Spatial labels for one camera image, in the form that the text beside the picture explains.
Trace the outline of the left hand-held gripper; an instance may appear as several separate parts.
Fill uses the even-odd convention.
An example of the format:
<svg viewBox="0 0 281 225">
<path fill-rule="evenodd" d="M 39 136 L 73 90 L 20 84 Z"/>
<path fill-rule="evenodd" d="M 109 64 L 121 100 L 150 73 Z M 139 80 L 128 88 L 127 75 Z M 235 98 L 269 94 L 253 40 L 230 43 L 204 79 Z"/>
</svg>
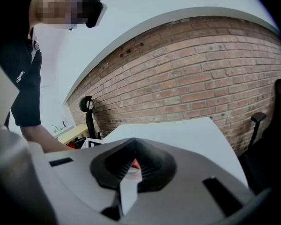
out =
<svg viewBox="0 0 281 225">
<path fill-rule="evenodd" d="M 86 138 L 81 149 L 91 148 L 102 144 L 104 144 L 103 140 Z"/>
</svg>

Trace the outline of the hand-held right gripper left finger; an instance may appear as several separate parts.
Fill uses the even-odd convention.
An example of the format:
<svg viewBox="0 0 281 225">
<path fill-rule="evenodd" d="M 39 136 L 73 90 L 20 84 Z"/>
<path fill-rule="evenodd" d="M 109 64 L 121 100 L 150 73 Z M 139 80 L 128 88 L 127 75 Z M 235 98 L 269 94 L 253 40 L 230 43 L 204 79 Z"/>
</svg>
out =
<svg viewBox="0 0 281 225">
<path fill-rule="evenodd" d="M 117 190 L 134 161 L 134 138 L 97 155 L 90 164 L 90 172 L 99 186 Z"/>
</svg>

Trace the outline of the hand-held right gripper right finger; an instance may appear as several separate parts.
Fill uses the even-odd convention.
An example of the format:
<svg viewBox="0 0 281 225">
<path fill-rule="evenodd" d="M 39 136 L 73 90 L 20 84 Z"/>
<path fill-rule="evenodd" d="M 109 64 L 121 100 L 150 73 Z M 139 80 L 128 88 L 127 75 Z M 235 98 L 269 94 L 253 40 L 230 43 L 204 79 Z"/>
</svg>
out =
<svg viewBox="0 0 281 225">
<path fill-rule="evenodd" d="M 139 193 L 159 191 L 176 175 L 174 157 L 142 139 L 135 140 L 135 155 L 142 176 L 142 181 L 137 185 Z"/>
</svg>

